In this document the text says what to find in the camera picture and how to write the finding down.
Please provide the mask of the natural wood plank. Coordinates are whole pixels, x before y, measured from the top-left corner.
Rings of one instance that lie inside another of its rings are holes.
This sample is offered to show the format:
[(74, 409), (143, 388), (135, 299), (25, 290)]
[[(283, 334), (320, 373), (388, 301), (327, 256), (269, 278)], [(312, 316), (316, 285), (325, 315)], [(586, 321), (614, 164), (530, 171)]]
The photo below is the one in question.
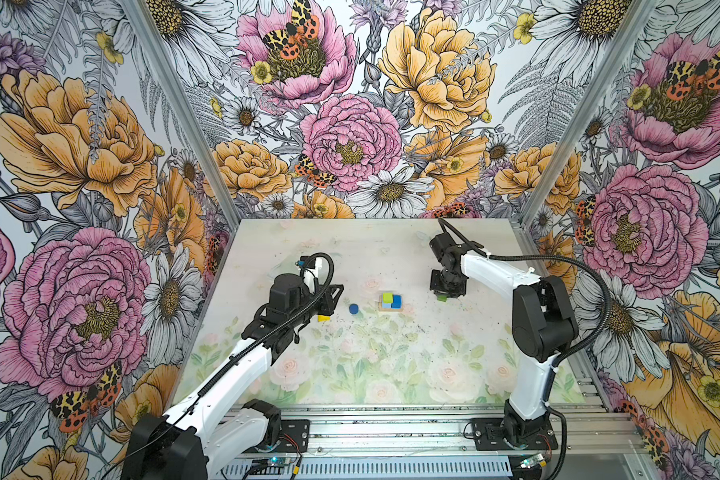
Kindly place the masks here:
[(380, 304), (379, 311), (381, 311), (381, 312), (402, 312), (403, 307), (401, 305), (393, 306), (391, 304), (390, 305)]

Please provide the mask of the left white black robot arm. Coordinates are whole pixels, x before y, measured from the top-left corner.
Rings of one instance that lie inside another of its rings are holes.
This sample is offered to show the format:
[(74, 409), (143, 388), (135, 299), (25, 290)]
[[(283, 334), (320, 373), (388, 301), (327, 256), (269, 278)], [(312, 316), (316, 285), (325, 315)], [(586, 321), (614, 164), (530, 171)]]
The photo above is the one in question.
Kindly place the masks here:
[(299, 342), (313, 319), (328, 319), (344, 287), (333, 281), (334, 262), (318, 252), (299, 259), (296, 274), (278, 275), (268, 301), (245, 327), (230, 356), (164, 414), (144, 415), (133, 427), (123, 479), (209, 479), (251, 448), (269, 449), (280, 437), (279, 408), (260, 400), (226, 416), (252, 383)]

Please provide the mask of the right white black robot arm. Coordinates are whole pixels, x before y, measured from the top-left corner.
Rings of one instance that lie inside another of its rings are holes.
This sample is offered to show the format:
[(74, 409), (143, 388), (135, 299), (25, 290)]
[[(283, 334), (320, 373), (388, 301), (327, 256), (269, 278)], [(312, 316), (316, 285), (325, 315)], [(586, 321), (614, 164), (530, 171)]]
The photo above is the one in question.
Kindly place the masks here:
[(511, 304), (511, 334), (521, 353), (518, 380), (499, 426), (493, 432), (475, 431), (474, 436), (495, 437), (515, 449), (531, 446), (539, 437), (550, 438), (551, 390), (562, 355), (579, 334), (564, 282), (513, 265), (530, 261), (530, 255), (489, 254), (470, 240), (456, 242), (447, 232), (435, 235), (429, 246), (440, 264), (430, 276), (430, 290), (439, 299), (466, 295), (468, 282), (474, 280)]

